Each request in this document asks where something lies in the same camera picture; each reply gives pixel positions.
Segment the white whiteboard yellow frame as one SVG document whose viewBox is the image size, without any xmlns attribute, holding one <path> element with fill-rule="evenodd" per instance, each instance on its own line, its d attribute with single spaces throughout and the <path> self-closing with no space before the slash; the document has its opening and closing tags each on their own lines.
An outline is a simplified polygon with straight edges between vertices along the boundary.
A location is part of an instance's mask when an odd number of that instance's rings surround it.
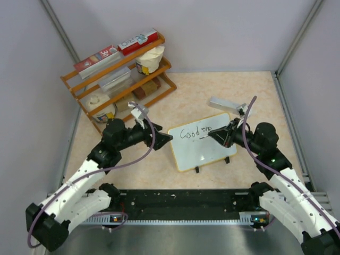
<svg viewBox="0 0 340 255">
<path fill-rule="evenodd" d="M 192 141 L 207 135 L 211 130 L 226 126 L 230 120 L 230 114 L 224 112 L 170 128 L 168 134 L 173 136 L 171 148 L 177 170 L 185 172 L 235 155 L 236 145 L 225 148 L 210 137 Z"/>
</svg>

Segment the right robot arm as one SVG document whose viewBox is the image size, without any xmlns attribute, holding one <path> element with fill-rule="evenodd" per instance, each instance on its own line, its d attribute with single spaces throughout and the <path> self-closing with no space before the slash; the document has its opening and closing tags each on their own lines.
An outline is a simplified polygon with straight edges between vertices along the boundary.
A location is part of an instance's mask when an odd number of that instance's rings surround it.
<svg viewBox="0 0 340 255">
<path fill-rule="evenodd" d="M 278 149 L 279 137 L 272 124 L 262 122 L 252 132 L 235 118 L 227 126 L 209 131 L 208 136 L 225 148 L 245 148 L 267 178 L 248 190 L 252 209 L 272 214 L 294 235 L 304 254 L 339 254 L 339 220 L 311 194 Z"/>
</svg>

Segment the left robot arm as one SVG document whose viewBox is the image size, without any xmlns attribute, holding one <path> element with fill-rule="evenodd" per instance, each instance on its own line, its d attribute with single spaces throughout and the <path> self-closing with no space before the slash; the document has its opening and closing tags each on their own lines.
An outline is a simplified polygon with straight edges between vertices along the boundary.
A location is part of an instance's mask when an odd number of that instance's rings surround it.
<svg viewBox="0 0 340 255">
<path fill-rule="evenodd" d="M 126 127 L 122 119 L 110 120 L 101 141 L 92 149 L 67 182 L 40 204 L 32 203 L 25 210 L 28 231 L 27 244 L 31 239 L 48 251 L 55 251 L 69 234 L 92 215 L 102 210 L 116 210 L 120 206 L 118 190 L 111 184 L 102 185 L 88 197 L 85 192 L 104 178 L 110 171 L 119 169 L 121 151 L 143 142 L 149 150 L 158 150 L 173 140 L 163 133 L 162 127 L 148 119 Z"/>
</svg>

